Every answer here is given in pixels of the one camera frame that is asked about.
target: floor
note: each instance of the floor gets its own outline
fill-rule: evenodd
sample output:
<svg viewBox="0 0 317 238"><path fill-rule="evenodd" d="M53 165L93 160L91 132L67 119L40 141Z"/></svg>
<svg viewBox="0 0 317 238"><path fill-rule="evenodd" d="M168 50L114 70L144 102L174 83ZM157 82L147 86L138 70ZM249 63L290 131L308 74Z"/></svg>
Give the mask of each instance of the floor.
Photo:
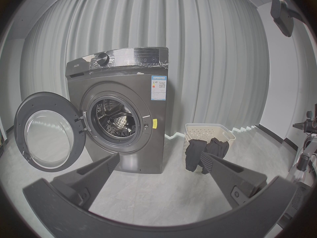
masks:
<svg viewBox="0 0 317 238"><path fill-rule="evenodd" d="M289 145L278 143L258 128L234 134L236 140L226 160L266 174L268 182L277 175L287 176L296 154ZM181 136L165 139L160 175L114 171L89 210L122 222L150 226L197 222L230 211L230 205L210 175L185 170L183 143ZM39 171L24 160L10 133L9 143L0 158L0 180L30 226L40 236L52 237L27 204L22 188L40 177L51 181L57 175L88 163L91 158L84 150L67 170L53 174ZM308 184L313 183L310 176L307 179ZM275 226L267 238L274 237L280 230Z"/></svg>

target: white laundry basket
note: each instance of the white laundry basket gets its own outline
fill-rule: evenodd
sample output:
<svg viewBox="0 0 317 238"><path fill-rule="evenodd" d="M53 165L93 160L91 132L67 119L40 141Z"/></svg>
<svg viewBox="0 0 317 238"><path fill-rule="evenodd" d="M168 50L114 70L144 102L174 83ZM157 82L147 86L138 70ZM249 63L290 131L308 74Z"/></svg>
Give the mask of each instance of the white laundry basket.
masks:
<svg viewBox="0 0 317 238"><path fill-rule="evenodd" d="M221 124L216 123L187 123L185 125L185 138L184 138L184 146L183 146L183 164L186 167L186 149L189 146L189 141L192 139L200 139L210 142L212 138L216 138L221 142L228 142L229 149L235 141L236 136L231 133L226 127ZM195 172L201 172L203 170L202 167L197 166Z"/></svg>

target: white curtain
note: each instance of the white curtain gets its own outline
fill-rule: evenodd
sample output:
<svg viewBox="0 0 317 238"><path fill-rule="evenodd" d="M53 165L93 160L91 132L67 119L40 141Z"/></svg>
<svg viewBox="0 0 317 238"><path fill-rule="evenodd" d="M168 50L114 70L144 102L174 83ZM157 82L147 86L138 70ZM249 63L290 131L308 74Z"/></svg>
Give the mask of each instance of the white curtain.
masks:
<svg viewBox="0 0 317 238"><path fill-rule="evenodd" d="M186 123L258 124L269 83L264 27L247 0L58 0L27 36L21 97L68 96L66 63L111 49L169 48L166 134Z"/></svg>

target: washing machine door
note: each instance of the washing machine door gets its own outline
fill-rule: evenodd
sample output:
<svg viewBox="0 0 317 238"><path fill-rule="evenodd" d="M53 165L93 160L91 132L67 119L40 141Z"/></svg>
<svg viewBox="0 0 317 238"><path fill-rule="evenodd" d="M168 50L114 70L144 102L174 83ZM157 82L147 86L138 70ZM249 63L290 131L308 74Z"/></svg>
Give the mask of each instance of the washing machine door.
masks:
<svg viewBox="0 0 317 238"><path fill-rule="evenodd" d="M58 172L70 167L85 146L85 123L64 97L38 92L19 106L14 137L22 156L33 167Z"/></svg>

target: gray washing machine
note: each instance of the gray washing machine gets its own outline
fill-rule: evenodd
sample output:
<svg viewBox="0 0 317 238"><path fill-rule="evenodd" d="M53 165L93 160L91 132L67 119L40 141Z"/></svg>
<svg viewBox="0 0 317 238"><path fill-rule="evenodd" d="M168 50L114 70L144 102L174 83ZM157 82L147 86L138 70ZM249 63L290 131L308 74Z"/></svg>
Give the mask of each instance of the gray washing machine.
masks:
<svg viewBox="0 0 317 238"><path fill-rule="evenodd" d="M86 146L93 161L119 153L118 171L160 174L167 72L167 48L111 50L68 62L70 102L39 92L19 106L20 152L34 167L57 172Z"/></svg>
<svg viewBox="0 0 317 238"><path fill-rule="evenodd" d="M161 173L167 72L167 48L111 50L67 63L69 99L85 121L93 161L118 152L116 170Z"/></svg>

